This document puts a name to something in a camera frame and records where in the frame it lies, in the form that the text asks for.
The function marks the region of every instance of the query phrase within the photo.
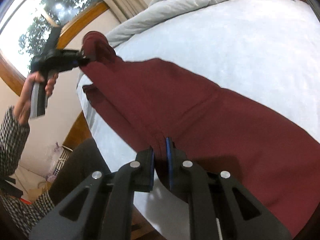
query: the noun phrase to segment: white sheet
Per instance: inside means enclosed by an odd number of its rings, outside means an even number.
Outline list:
[[[116,52],[127,61],[172,61],[276,110],[320,142],[320,23],[301,1],[226,1],[167,20]],[[89,83],[83,76],[77,92],[92,135],[116,171],[135,153],[91,108],[81,89]],[[136,193],[134,204],[166,239],[189,238],[187,205],[158,180],[152,193]]]

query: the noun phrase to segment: finger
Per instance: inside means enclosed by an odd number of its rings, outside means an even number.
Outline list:
[[[58,73],[55,73],[55,74],[53,74],[53,76],[52,76],[49,80],[57,81],[58,77],[59,77],[59,74],[58,74]]]
[[[48,82],[47,82],[47,85],[49,86],[54,86],[56,84],[57,80],[52,78],[52,79],[49,79]]]
[[[39,73],[39,72],[36,72],[36,79],[35,79],[36,82],[38,83],[42,83],[45,81],[44,77]]]
[[[23,107],[22,113],[19,118],[20,124],[26,124],[28,123],[29,117],[30,117],[30,111],[31,111],[31,102],[26,102],[26,104]]]
[[[26,82],[29,82],[29,83],[35,82],[37,74],[38,74],[37,72],[29,74],[28,77],[26,78]]]
[[[54,90],[54,85],[46,85],[45,91],[46,91],[47,96],[51,96],[53,90]]]

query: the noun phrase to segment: person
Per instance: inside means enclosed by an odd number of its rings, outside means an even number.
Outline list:
[[[58,74],[48,80],[45,91],[52,95]],[[44,82],[40,73],[32,73],[23,85],[15,106],[8,108],[0,128],[0,179],[12,175],[27,141],[30,126],[31,93],[34,82]],[[0,238],[28,239],[32,228],[48,214],[81,181],[94,171],[105,174],[110,170],[93,139],[80,144],[66,161],[49,191],[31,205],[0,191]]]

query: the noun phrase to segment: dark red garment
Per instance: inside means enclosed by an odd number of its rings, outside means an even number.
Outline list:
[[[291,232],[320,202],[320,145],[277,112],[171,62],[124,62],[107,39],[83,41],[93,108],[135,151],[151,145],[160,179],[165,138],[207,171],[230,171]]]

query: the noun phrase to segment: pant leg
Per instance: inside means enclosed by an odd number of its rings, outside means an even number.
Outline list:
[[[94,171],[110,173],[96,142],[90,138],[72,152],[53,182],[49,190],[53,204],[57,205]]]
[[[0,239],[1,240],[27,240],[23,232],[13,222],[0,201]]]
[[[320,239],[320,204],[315,212],[293,240]]]

